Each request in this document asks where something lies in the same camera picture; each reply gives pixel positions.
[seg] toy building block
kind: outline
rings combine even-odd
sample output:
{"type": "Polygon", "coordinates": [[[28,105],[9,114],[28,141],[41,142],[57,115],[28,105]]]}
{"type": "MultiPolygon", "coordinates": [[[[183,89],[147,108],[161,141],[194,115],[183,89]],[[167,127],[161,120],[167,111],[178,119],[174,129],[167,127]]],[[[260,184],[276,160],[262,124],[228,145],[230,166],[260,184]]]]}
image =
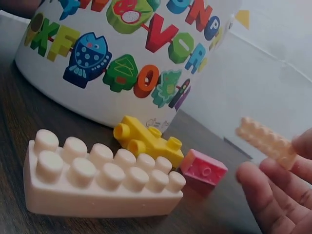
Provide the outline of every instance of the toy building block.
{"type": "Polygon", "coordinates": [[[114,128],[114,137],[124,149],[135,156],[147,153],[154,159],[166,157],[174,168],[179,167],[184,156],[181,151],[182,142],[175,137],[168,141],[161,138],[161,132],[155,127],[145,128],[136,118],[125,116],[114,128]]]}
{"type": "Polygon", "coordinates": [[[250,117],[243,117],[236,134],[266,156],[276,160],[286,170],[293,167],[297,154],[291,142],[268,127],[250,117]]]}
{"type": "Polygon", "coordinates": [[[137,158],[125,149],[112,151],[39,130],[29,141],[24,172],[27,209],[58,216],[115,218],[167,215],[183,197],[185,178],[169,172],[164,157],[137,158]]]}
{"type": "Polygon", "coordinates": [[[184,175],[211,185],[217,185],[228,168],[220,161],[191,149],[180,165],[184,175]]]}

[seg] blue fish illustration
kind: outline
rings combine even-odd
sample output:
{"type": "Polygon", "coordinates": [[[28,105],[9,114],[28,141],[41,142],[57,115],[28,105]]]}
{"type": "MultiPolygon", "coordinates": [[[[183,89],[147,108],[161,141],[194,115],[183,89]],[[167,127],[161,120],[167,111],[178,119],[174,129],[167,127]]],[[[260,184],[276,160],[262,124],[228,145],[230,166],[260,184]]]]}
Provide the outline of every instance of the blue fish illustration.
{"type": "Polygon", "coordinates": [[[92,32],[84,34],[75,43],[63,78],[84,89],[89,81],[105,71],[111,58],[104,36],[97,38],[92,32]]]}

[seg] small pink brick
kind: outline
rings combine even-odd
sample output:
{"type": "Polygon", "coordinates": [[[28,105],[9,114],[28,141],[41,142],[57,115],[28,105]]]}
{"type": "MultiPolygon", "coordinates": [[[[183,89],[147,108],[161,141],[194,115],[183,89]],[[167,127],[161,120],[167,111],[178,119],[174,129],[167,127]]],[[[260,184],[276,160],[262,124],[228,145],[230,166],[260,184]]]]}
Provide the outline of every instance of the small pink brick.
{"type": "Polygon", "coordinates": [[[217,185],[228,168],[220,161],[191,149],[180,165],[184,175],[211,185],[217,185]]]}

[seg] dragon fruit illustration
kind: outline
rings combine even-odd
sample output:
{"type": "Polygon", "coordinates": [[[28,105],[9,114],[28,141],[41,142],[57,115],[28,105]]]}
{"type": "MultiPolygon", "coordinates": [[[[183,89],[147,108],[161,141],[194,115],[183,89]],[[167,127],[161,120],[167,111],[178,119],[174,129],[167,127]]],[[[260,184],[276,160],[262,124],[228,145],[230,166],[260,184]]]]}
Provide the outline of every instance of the dragon fruit illustration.
{"type": "Polygon", "coordinates": [[[126,11],[121,15],[122,21],[128,24],[136,23],[140,19],[141,13],[138,11],[126,11]]]}
{"type": "Polygon", "coordinates": [[[142,13],[148,12],[135,10],[136,5],[137,0],[120,0],[114,5],[114,12],[119,15],[125,23],[134,24],[139,21],[142,13]]]}

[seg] finger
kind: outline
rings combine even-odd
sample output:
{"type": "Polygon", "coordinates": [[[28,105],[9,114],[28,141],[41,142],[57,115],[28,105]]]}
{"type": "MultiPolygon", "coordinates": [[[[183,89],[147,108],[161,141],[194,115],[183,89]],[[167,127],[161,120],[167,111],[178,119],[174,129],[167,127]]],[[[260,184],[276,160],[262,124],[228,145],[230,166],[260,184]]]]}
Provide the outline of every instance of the finger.
{"type": "Polygon", "coordinates": [[[310,210],[308,208],[299,205],[297,202],[295,202],[295,200],[289,197],[283,190],[277,187],[270,180],[269,185],[279,207],[284,211],[285,215],[292,222],[294,222],[294,224],[300,222],[309,213],[310,210]]]}
{"type": "Polygon", "coordinates": [[[289,234],[295,224],[279,207],[265,174],[254,164],[245,162],[239,166],[236,177],[262,232],[289,234]]]}
{"type": "Polygon", "coordinates": [[[292,234],[311,234],[312,211],[294,228],[292,234]]]}
{"type": "Polygon", "coordinates": [[[293,139],[292,146],[300,156],[312,159],[312,128],[293,139]]]}
{"type": "Polygon", "coordinates": [[[286,171],[270,158],[261,162],[260,170],[293,200],[312,209],[312,190],[302,179],[292,172],[286,171]]]}
{"type": "Polygon", "coordinates": [[[298,156],[291,172],[306,182],[312,184],[312,161],[298,156]]]}

